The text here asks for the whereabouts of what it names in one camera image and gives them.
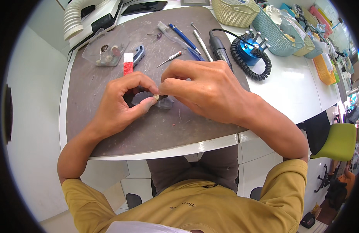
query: white table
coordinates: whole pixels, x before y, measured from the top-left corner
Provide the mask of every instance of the white table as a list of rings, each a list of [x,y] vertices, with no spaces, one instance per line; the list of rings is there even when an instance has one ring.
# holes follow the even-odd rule
[[[181,7],[180,1],[167,0],[168,4],[164,10]],[[207,7],[214,14],[212,6]],[[147,13],[140,13],[129,16],[120,16],[117,24],[124,23],[128,20],[142,16]],[[233,26],[222,25],[222,28],[229,30],[236,35],[242,35],[245,28],[237,28]],[[303,122],[327,108],[331,107],[340,101],[340,94],[337,85],[327,86],[318,77],[312,59],[305,57],[289,56],[280,57],[272,54],[269,50],[265,50],[272,63],[271,74],[267,80],[263,82],[253,81],[247,77],[251,92],[260,95],[273,107],[285,114],[295,124]],[[70,83],[70,71],[77,51],[74,51],[70,63],[67,68],[65,80],[61,95],[61,104],[59,111],[59,137],[61,142],[61,149],[67,143],[66,135],[66,109],[68,87]],[[265,63],[260,60],[252,70],[256,73],[262,73],[265,69]],[[172,156],[181,156],[187,154],[194,154],[198,152],[210,151],[218,148],[236,145],[243,141],[248,141],[258,138],[250,130],[233,134],[225,137],[220,137],[204,142],[198,142],[190,145],[183,145],[181,147],[168,148],[166,150],[152,151],[140,154],[123,155],[123,156],[101,156],[91,157],[92,160],[142,160],[151,158],[164,158]]]

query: brown pants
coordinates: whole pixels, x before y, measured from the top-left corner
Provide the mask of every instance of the brown pants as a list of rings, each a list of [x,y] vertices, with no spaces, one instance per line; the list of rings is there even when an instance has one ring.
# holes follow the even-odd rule
[[[147,160],[157,194],[183,180],[202,179],[238,191],[238,145],[204,152],[195,167],[183,156]]]

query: gray desk mat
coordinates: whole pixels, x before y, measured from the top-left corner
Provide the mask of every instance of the gray desk mat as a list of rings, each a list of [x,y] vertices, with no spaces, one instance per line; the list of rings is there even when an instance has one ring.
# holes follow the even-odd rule
[[[164,35],[160,40],[157,40],[154,36],[147,35],[147,33],[157,34],[159,32],[157,28],[158,21],[178,26],[203,53],[205,60],[207,58],[193,34],[194,29],[190,23],[194,22],[202,33],[200,36],[210,54],[212,53],[209,49],[209,31],[213,28],[221,28],[209,10],[199,6],[163,10],[137,17],[116,26],[108,36],[113,39],[120,27],[124,26],[130,38],[130,44],[125,53],[133,52],[134,48],[140,44],[145,46],[146,56],[134,70],[141,71],[151,77],[157,85],[160,84],[161,74],[170,62],[159,68],[156,67],[170,55],[175,54],[178,50],[183,50],[179,44],[170,41]],[[174,31],[170,31],[170,34],[178,37]],[[222,40],[226,48],[230,48],[230,41],[225,33],[215,32],[214,34]],[[84,49],[85,47],[77,52],[70,73],[66,116],[68,141],[76,136],[93,118],[107,82],[119,78],[123,74],[122,58],[116,67],[95,66],[81,57]],[[244,89],[250,91],[244,72],[232,59],[230,50],[227,50],[236,77]],[[178,58],[193,60],[189,53]],[[125,130],[100,142],[91,156],[118,156],[157,151],[215,139],[246,130],[234,124],[222,124],[206,119],[193,113],[173,96],[169,98],[174,101],[172,109],[165,110],[158,109],[155,106],[151,107],[146,115],[137,119]]]

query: teal basket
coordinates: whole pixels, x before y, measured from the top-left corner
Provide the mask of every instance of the teal basket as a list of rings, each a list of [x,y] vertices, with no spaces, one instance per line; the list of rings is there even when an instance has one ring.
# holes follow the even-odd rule
[[[309,59],[313,59],[313,58],[321,55],[322,53],[323,53],[323,49],[315,48],[315,49],[313,49],[313,51],[305,54],[304,57],[309,58]]]
[[[298,50],[304,47],[304,42],[294,27],[291,27],[286,34],[294,36],[295,42],[289,40],[279,27],[270,19],[270,17],[263,11],[262,5],[270,5],[269,3],[258,3],[261,11],[253,20],[254,28],[261,32],[262,38],[268,38],[268,44],[270,44],[270,52],[275,55],[288,57],[296,53]]]

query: orange basket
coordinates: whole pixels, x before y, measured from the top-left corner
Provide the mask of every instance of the orange basket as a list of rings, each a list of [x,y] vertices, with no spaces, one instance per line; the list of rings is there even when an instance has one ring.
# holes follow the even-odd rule
[[[313,58],[314,64],[316,65],[319,79],[326,85],[331,85],[336,82],[334,73],[330,73],[327,70],[326,63],[324,62],[323,56],[319,55]]]

